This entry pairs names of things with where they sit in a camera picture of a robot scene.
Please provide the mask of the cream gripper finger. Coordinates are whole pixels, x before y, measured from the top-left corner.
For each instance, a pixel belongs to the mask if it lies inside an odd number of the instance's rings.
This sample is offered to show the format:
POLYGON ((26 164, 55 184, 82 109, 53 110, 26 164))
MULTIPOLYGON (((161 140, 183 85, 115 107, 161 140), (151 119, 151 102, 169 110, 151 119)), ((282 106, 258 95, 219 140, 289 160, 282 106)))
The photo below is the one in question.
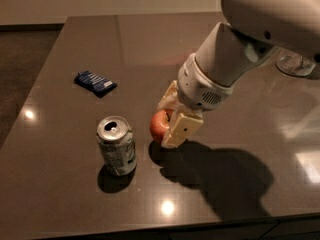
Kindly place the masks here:
POLYGON ((161 146, 172 149, 179 147, 203 125, 201 110, 178 108, 169 121, 169 129, 165 132, 161 146))
POLYGON ((178 104, 177 81, 173 80, 158 103, 157 110, 175 110, 178 104))

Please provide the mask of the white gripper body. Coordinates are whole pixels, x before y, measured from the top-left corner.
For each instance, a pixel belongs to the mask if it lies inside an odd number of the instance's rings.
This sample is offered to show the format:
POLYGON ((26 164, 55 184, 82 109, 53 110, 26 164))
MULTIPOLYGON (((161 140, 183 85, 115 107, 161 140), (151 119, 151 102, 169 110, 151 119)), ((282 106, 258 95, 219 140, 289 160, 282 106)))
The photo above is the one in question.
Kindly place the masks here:
POLYGON ((203 111, 215 110, 233 92, 210 80, 200 69, 192 53, 178 71, 177 92, 185 106, 203 111))

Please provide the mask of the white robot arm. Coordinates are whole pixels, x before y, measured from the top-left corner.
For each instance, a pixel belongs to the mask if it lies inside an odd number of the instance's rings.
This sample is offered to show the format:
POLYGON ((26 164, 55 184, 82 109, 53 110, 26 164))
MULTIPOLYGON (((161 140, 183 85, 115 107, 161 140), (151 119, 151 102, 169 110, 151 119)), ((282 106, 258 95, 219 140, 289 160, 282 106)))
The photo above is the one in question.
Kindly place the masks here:
POLYGON ((176 148, 203 124, 203 113, 232 94, 234 83, 283 48, 315 67, 320 57, 320 0, 221 0, 226 19, 190 54, 158 103, 153 139, 176 148))

